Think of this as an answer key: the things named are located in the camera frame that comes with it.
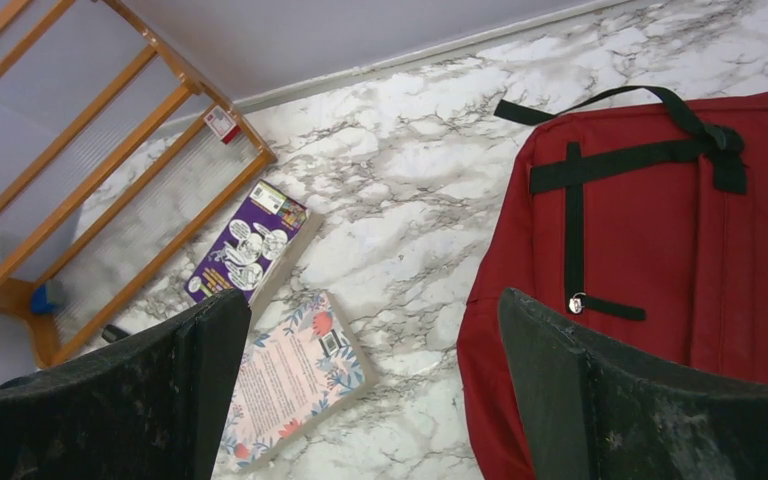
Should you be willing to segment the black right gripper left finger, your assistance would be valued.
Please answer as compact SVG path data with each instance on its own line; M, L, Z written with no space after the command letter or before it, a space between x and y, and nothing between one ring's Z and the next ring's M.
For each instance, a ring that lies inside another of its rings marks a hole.
M0 479L208 479L251 311L227 290L0 385Z

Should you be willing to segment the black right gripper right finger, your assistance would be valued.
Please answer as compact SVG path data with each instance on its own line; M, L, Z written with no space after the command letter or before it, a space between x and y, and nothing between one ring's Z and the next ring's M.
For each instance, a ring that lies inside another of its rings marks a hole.
M540 479L768 479L768 385L650 355L507 289L500 337Z

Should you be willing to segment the purple comic book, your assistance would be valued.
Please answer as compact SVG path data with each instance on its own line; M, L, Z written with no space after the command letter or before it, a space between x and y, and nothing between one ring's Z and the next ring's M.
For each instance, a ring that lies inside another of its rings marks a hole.
M260 180L185 283L201 302L223 290L241 291L257 321L313 241L324 218Z

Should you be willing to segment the red student backpack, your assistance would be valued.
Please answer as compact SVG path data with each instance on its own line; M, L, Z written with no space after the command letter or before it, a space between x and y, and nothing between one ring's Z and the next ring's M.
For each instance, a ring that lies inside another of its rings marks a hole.
M535 475L500 337L507 289L650 355L768 385L768 92L550 114L517 154L456 342L487 479Z

